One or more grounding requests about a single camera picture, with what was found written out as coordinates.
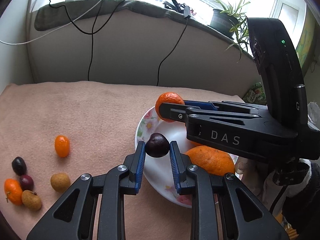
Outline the gloved right hand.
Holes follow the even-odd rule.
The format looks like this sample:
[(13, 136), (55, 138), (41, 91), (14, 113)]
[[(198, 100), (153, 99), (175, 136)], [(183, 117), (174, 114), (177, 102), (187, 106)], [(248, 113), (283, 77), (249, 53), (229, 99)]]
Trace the gloved right hand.
[(235, 164), (235, 171), (242, 175), (241, 181), (267, 209), (270, 209), (273, 202), (276, 201), (273, 215), (277, 216), (282, 211), (286, 198), (294, 197), (301, 192), (305, 192), (308, 185), (311, 185), (313, 182), (318, 182), (318, 179), (315, 178), (315, 164), (308, 159), (300, 159), (299, 163), (308, 165), (306, 176), (301, 183), (289, 185), (278, 201), (276, 201), (276, 197), (283, 187), (273, 182), (272, 178), (275, 170), (270, 165), (239, 157)]

